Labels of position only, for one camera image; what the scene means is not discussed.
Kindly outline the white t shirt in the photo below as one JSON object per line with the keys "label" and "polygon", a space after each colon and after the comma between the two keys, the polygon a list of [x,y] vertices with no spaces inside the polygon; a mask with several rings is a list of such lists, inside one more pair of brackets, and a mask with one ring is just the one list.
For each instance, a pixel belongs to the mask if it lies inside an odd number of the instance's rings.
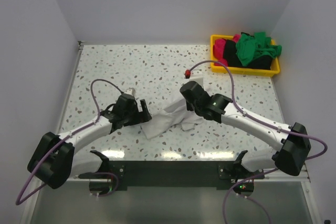
{"label": "white t shirt", "polygon": [[141,129],[148,140],[158,137],[174,125],[180,125],[183,131],[189,131],[196,125],[202,124],[204,119],[188,111],[186,101],[177,88],[172,92],[166,104],[152,116],[152,119],[141,125]]}

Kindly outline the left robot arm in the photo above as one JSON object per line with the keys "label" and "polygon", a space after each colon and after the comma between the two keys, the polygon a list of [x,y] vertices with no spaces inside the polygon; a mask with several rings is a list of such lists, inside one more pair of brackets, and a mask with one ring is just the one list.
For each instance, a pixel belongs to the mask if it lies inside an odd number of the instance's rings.
{"label": "left robot arm", "polygon": [[58,135],[44,134],[27,169],[52,189],[62,186],[69,177],[109,172],[109,160],[103,154],[93,151],[93,157],[86,161],[75,155],[101,137],[125,126],[148,122],[151,118],[144,99],[136,101],[134,96],[123,93],[112,107],[101,111],[99,119]]}

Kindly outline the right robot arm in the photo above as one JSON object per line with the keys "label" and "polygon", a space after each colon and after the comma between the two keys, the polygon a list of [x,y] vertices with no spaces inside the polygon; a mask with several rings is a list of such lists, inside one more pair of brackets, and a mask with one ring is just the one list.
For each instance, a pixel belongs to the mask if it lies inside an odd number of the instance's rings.
{"label": "right robot arm", "polygon": [[262,140],[269,147],[250,153],[242,151],[234,165],[245,172],[274,169],[298,176],[311,150],[306,128],[295,123],[293,126],[277,123],[236,106],[232,99],[222,95],[209,95],[195,81],[180,88],[187,110],[208,121],[236,127]]}

